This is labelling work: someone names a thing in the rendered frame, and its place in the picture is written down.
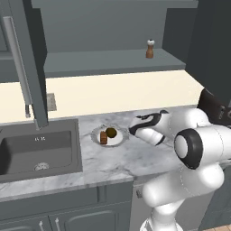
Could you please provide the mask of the dark green avocado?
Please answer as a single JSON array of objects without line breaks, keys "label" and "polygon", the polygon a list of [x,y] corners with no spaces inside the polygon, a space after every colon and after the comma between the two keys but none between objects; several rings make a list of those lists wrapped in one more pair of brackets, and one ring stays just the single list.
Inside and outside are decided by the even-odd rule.
[{"label": "dark green avocado", "polygon": [[113,127],[108,127],[106,129],[106,135],[109,137],[109,138],[115,138],[116,135],[117,135],[117,131],[115,128]]}]

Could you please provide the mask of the white round plate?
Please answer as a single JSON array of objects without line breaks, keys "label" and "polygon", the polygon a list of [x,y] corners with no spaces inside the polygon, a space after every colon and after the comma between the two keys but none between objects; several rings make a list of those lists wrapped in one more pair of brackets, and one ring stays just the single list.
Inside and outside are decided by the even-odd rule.
[{"label": "white round plate", "polygon": [[104,132],[107,128],[114,128],[116,130],[116,136],[114,138],[107,137],[107,143],[105,144],[105,147],[117,147],[129,139],[129,132],[126,128],[123,128],[117,124],[107,124],[100,125],[95,128],[91,132],[91,140],[94,143],[102,146],[102,143],[100,142],[100,133]]}]

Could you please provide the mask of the brown jam bottle white cap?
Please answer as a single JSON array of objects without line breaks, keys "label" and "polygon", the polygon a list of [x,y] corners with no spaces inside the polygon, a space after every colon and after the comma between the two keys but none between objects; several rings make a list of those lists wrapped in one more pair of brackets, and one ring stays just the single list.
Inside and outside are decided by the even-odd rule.
[{"label": "brown jam bottle white cap", "polygon": [[146,51],[147,59],[153,58],[153,45],[154,45],[154,40],[147,41],[147,51]]}]

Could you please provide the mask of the open dark grey cabinet door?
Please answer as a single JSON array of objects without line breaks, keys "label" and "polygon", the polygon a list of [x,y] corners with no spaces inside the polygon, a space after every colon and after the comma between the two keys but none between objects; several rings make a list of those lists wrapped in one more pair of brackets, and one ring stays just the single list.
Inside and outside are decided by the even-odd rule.
[{"label": "open dark grey cabinet door", "polygon": [[48,125],[48,108],[44,64],[47,47],[39,8],[32,0],[0,0],[0,24],[11,16],[23,57],[26,78],[32,97],[33,121],[38,129]]}]

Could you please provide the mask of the grey base cabinet door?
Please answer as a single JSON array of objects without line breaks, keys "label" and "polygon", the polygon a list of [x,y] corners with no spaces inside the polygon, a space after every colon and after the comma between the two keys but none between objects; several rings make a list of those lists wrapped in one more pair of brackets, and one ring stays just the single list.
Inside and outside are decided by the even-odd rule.
[{"label": "grey base cabinet door", "polygon": [[44,231],[52,231],[47,217],[20,218],[0,222],[0,231],[41,231],[39,223],[42,221]]},{"label": "grey base cabinet door", "polygon": [[49,215],[53,231],[57,231],[56,217],[60,221],[60,231],[129,231],[131,216],[130,201],[76,209]]}]

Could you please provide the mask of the grey kitchen sink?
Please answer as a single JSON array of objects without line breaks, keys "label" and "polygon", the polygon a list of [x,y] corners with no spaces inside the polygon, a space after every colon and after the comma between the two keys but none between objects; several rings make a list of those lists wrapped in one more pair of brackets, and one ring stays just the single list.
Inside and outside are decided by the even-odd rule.
[{"label": "grey kitchen sink", "polygon": [[77,118],[0,124],[0,183],[82,172]]}]

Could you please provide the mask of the dark brown countertop appliance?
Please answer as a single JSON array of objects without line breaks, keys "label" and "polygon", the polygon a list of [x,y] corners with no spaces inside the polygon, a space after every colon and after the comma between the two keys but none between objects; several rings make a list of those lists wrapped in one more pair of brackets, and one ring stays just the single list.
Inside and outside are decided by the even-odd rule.
[{"label": "dark brown countertop appliance", "polygon": [[231,107],[222,105],[205,88],[200,93],[198,108],[207,114],[211,124],[231,127]]}]

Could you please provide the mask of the grey drawer front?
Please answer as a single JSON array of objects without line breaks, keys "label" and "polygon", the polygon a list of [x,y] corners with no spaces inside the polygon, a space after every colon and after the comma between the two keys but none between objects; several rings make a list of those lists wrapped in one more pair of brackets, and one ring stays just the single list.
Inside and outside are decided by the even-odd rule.
[{"label": "grey drawer front", "polygon": [[0,220],[37,215],[68,208],[114,204],[132,199],[133,183],[123,182],[76,189],[27,199],[0,202]]}]

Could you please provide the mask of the pale grey dishwasher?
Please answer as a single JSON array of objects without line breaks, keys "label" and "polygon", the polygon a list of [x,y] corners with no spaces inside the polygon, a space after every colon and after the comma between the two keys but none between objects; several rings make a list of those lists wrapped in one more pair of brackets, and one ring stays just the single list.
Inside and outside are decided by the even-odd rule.
[{"label": "pale grey dishwasher", "polygon": [[[142,190],[143,185],[149,179],[136,180],[133,188],[132,210],[130,219],[130,231],[139,231],[141,224],[151,215],[151,209],[144,203],[142,198],[136,195],[137,190]],[[214,193],[186,199],[178,209],[176,221],[184,231],[197,231],[207,211],[210,200]]]}]

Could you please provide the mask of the grey wall outlet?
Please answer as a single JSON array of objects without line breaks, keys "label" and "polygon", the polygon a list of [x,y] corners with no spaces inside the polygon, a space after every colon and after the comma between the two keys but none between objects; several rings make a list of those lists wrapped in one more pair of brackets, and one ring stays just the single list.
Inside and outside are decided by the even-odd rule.
[{"label": "grey wall outlet", "polygon": [[47,108],[49,111],[56,111],[56,101],[55,101],[55,95],[53,93],[49,93],[47,95]]}]

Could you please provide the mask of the grey wall cabinet with shelf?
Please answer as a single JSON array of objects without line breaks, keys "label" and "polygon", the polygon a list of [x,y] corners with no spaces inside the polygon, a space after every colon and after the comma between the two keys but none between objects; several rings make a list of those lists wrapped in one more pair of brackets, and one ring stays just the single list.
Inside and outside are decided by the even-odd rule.
[{"label": "grey wall cabinet with shelf", "polygon": [[[32,0],[48,78],[184,69],[199,0]],[[154,40],[153,58],[146,58]]]}]

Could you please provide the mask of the grey panelled wall cabinet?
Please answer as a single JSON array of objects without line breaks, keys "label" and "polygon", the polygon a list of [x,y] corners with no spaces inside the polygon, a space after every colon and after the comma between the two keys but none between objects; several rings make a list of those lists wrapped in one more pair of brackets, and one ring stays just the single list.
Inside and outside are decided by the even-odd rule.
[{"label": "grey panelled wall cabinet", "polygon": [[18,82],[14,59],[5,36],[5,29],[0,24],[0,83]]}]

